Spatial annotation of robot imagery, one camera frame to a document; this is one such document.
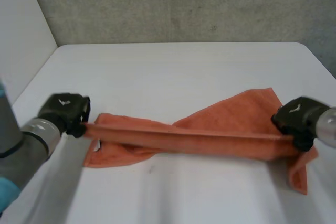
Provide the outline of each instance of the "towel fold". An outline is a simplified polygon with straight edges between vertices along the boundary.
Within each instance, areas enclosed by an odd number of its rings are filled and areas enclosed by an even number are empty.
[[[290,186],[307,194],[306,163],[318,156],[302,153],[292,136],[282,135],[270,118],[281,102],[272,88],[247,90],[167,125],[147,119],[103,113],[87,124],[94,139],[84,165],[131,165],[159,152],[239,156],[264,161],[286,157]],[[101,148],[94,152],[97,140]]]

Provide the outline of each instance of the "concrete wall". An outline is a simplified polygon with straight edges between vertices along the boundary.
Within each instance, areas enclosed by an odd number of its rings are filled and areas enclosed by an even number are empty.
[[[297,41],[336,75],[336,0],[38,0],[57,44]]]
[[[56,48],[36,0],[0,0],[0,78],[11,103]]]

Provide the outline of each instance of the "white table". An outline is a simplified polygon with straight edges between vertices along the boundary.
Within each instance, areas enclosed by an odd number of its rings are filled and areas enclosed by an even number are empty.
[[[78,92],[100,112],[173,123],[247,89],[272,87],[282,103],[308,95],[336,105],[336,81],[297,43],[67,45],[14,104],[18,121],[56,92]],[[334,223],[336,151],[316,141],[308,195],[286,185],[282,163],[159,154],[92,169],[89,140],[62,139],[2,223]]]

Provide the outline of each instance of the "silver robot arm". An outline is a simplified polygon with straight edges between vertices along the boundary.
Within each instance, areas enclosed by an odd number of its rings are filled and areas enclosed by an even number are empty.
[[[38,116],[21,129],[0,87],[0,213],[20,194],[49,159],[63,132],[80,137],[88,119],[90,100],[78,94],[54,94]]]

